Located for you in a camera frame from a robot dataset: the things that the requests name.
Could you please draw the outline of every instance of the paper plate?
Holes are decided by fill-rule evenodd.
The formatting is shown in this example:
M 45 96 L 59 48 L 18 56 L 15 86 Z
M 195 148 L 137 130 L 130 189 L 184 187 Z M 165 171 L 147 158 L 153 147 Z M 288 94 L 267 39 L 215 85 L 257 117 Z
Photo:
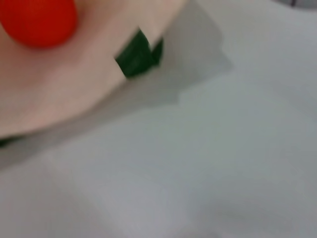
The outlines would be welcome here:
M 155 53 L 185 0 L 77 3 L 78 30 L 62 46 L 27 48 L 0 29 L 0 138 L 77 117 L 126 82 L 127 76 L 149 68 L 137 69 Z

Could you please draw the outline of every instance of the white surface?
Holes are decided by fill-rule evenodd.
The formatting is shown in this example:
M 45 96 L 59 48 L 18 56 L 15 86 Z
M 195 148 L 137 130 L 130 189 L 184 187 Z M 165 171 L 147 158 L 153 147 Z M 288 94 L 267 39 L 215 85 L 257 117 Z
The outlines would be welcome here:
M 162 69 L 0 152 L 1 237 L 317 236 L 317 14 L 198 2 Z

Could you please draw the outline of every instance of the dark green tape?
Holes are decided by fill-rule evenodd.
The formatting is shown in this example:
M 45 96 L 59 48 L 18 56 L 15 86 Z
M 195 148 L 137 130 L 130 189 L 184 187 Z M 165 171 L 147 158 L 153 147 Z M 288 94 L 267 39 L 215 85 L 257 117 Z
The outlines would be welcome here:
M 160 64 L 163 55 L 163 40 L 151 51 L 150 44 L 141 30 L 133 37 L 129 45 L 115 59 L 122 72 L 128 78 L 147 72 Z

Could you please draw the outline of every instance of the red ball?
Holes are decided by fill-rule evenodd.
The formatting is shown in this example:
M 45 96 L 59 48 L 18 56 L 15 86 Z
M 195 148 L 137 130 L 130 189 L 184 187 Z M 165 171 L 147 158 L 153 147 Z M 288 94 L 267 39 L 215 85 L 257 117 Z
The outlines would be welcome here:
M 0 21 L 15 40 L 32 47 L 52 47 L 75 32 L 74 0 L 0 0 Z

